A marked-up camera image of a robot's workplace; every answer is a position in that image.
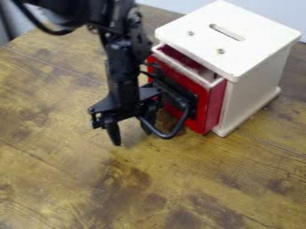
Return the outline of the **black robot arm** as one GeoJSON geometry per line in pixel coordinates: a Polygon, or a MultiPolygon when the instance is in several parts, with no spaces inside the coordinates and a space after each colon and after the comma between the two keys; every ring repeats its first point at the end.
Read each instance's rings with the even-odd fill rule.
{"type": "Polygon", "coordinates": [[[108,95],[88,113],[92,126],[108,132],[117,146],[118,121],[140,111],[137,77],[152,48],[134,0],[14,0],[14,4],[40,30],[53,36],[81,26],[96,31],[106,54],[108,95]]]}

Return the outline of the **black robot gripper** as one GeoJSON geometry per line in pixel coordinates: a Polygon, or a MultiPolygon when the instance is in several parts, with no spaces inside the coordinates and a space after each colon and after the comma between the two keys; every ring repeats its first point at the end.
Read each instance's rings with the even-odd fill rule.
{"type": "MultiPolygon", "coordinates": [[[[140,65],[151,54],[152,42],[142,37],[118,38],[101,37],[101,44],[106,53],[105,72],[108,82],[106,96],[88,108],[92,117],[92,127],[106,130],[114,146],[120,145],[117,122],[140,116],[151,125],[156,120],[156,105],[144,104],[159,94],[156,89],[138,86],[140,65]]],[[[140,122],[147,135],[152,131],[140,122]]]]}

